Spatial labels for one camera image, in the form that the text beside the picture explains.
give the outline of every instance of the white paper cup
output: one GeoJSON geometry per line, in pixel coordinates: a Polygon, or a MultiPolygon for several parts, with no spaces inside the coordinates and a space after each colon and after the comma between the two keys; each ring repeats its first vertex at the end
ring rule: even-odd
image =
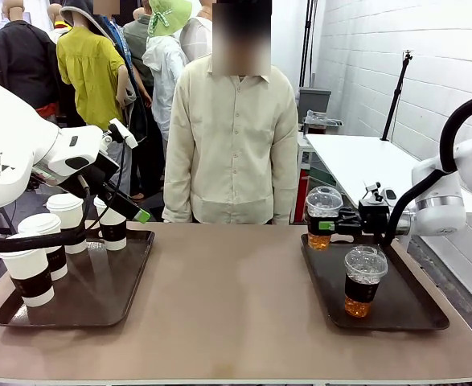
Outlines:
{"type": "MultiPolygon", "coordinates": [[[[37,232],[19,233],[9,239],[41,236],[37,232]]],[[[0,253],[14,286],[27,307],[39,307],[55,295],[51,284],[50,267],[44,249],[0,253]]]]}
{"type": "MultiPolygon", "coordinates": [[[[46,208],[50,213],[57,215],[60,218],[60,230],[67,231],[68,229],[79,226],[84,212],[82,211],[82,203],[84,201],[75,195],[69,193],[63,195],[53,195],[46,203],[46,208]]],[[[75,254],[83,252],[88,248],[88,243],[85,240],[75,245],[66,245],[64,247],[66,253],[75,254]]]]}
{"type": "MultiPolygon", "coordinates": [[[[41,235],[60,233],[60,218],[53,213],[41,213],[27,217],[18,225],[18,232],[37,232],[41,235]]],[[[68,273],[64,246],[45,248],[44,252],[50,265],[51,279],[59,280],[68,273]]]]}
{"type": "MultiPolygon", "coordinates": [[[[94,199],[94,205],[99,216],[107,208],[107,205],[98,197],[94,199]]],[[[100,219],[100,228],[107,250],[119,251],[126,247],[126,218],[124,216],[109,209],[100,219]]]]}

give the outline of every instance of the black cup sleeve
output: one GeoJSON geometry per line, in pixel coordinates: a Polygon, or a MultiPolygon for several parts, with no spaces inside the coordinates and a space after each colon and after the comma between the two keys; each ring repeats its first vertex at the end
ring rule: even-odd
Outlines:
{"type": "Polygon", "coordinates": [[[75,227],[75,228],[61,228],[60,231],[66,232],[66,231],[71,231],[77,228],[80,228],[81,232],[80,232],[80,236],[76,238],[76,243],[80,244],[82,241],[85,241],[85,225],[83,226],[79,225],[78,227],[75,227]]]}
{"type": "Polygon", "coordinates": [[[105,241],[119,241],[126,238],[126,221],[119,223],[118,225],[102,225],[101,236],[105,241]]]}
{"type": "Polygon", "coordinates": [[[361,284],[356,281],[351,280],[347,275],[347,280],[345,281],[345,295],[347,295],[351,300],[359,303],[371,303],[373,298],[379,288],[379,283],[377,284],[361,284]]]}
{"type": "Polygon", "coordinates": [[[307,213],[307,227],[309,233],[315,236],[331,236],[335,233],[335,221],[337,218],[311,217],[307,213]]]}
{"type": "Polygon", "coordinates": [[[60,247],[52,253],[47,253],[46,258],[50,266],[50,271],[55,272],[66,265],[66,250],[60,247]]]}
{"type": "Polygon", "coordinates": [[[14,287],[24,298],[36,298],[45,294],[51,288],[50,268],[46,268],[43,272],[38,273],[28,279],[10,278],[14,283],[14,287]]]}

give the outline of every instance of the crowd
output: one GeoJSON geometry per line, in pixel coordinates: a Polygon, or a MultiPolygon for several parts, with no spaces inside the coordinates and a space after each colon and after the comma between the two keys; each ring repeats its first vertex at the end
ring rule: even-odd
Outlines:
{"type": "Polygon", "coordinates": [[[191,15],[188,0],[143,0],[120,27],[92,0],[63,0],[47,33],[4,0],[0,85],[63,127],[123,122],[139,146],[109,147],[120,188],[144,200],[164,172],[167,222],[288,224],[298,113],[269,59],[272,0],[201,3],[191,15]]]}

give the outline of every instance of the hair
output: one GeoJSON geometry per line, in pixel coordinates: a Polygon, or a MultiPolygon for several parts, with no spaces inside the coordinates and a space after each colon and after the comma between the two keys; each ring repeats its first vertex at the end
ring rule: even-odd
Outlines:
{"type": "Polygon", "coordinates": [[[142,0],[141,5],[143,6],[146,12],[152,9],[150,7],[150,0],[142,0]]]}

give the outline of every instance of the green label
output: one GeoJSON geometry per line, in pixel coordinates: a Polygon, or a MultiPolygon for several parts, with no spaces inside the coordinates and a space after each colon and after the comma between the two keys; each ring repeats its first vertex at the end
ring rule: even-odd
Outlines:
{"type": "Polygon", "coordinates": [[[320,221],[318,223],[318,229],[320,231],[334,231],[335,226],[332,221],[320,221]]]}

